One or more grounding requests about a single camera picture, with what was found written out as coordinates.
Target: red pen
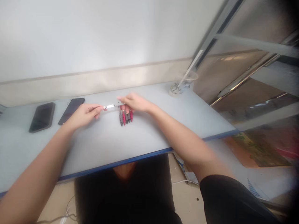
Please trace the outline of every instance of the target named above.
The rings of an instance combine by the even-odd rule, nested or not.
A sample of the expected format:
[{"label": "red pen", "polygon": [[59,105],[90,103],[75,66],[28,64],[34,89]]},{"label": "red pen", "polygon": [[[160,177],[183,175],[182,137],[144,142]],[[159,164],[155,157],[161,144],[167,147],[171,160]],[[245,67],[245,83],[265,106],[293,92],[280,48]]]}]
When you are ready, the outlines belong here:
[{"label": "red pen", "polygon": [[126,125],[126,116],[125,116],[125,112],[122,112],[122,120],[124,121],[124,125]]},{"label": "red pen", "polygon": [[130,118],[131,118],[131,122],[133,122],[133,112],[130,111]]}]

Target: white desk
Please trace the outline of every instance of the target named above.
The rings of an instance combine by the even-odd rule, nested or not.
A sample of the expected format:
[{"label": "white desk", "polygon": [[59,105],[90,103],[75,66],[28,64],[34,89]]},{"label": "white desk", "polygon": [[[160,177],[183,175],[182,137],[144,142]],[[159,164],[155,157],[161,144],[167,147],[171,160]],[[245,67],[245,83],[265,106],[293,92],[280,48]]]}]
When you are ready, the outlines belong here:
[{"label": "white desk", "polygon": [[[82,97],[86,103],[109,105],[117,103],[117,96],[134,91],[157,104],[204,140],[238,132],[191,90],[173,98],[168,95],[169,89],[170,83],[162,83]],[[56,100],[52,126],[40,132],[28,132],[36,107],[44,103],[7,108],[0,117],[0,193],[10,188],[60,127],[58,121],[67,101]],[[110,109],[103,111],[99,120],[74,134],[60,180],[171,150],[148,114],[136,112],[132,123],[121,126],[118,109]]]}]

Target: phone screen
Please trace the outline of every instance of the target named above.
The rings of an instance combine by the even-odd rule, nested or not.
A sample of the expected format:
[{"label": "phone screen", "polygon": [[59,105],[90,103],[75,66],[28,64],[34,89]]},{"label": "phone screen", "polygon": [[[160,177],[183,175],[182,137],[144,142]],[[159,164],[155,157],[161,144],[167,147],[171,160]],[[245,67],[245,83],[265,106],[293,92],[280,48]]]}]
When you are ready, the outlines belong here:
[{"label": "phone screen", "polygon": [[47,103],[36,108],[29,132],[35,133],[51,127],[55,103]]},{"label": "phone screen", "polygon": [[84,101],[85,101],[84,98],[72,99],[71,102],[69,103],[68,107],[66,108],[65,112],[63,113],[58,124],[62,125],[63,123],[65,123],[73,115],[73,113],[78,109],[78,107],[84,103]]}]

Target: white pen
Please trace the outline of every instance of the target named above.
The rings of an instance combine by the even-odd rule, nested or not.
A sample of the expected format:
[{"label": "white pen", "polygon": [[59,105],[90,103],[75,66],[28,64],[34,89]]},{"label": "white pen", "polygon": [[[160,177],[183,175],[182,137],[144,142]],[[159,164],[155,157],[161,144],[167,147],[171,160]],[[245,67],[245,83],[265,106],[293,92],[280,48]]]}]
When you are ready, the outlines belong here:
[{"label": "white pen", "polygon": [[107,105],[107,106],[103,106],[104,109],[108,109],[108,108],[112,108],[112,107],[115,107],[115,106],[122,106],[122,105],[125,105],[123,103],[118,103],[118,104],[111,104],[111,105]]}]

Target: black sleeve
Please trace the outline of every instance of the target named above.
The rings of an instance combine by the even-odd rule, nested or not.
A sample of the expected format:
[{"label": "black sleeve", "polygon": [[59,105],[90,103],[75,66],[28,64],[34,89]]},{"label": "black sleeve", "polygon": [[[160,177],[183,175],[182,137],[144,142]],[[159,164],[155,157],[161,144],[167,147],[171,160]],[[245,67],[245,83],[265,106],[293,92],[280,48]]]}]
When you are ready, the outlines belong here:
[{"label": "black sleeve", "polygon": [[277,218],[235,179],[211,175],[200,182],[207,224],[280,223]]}]

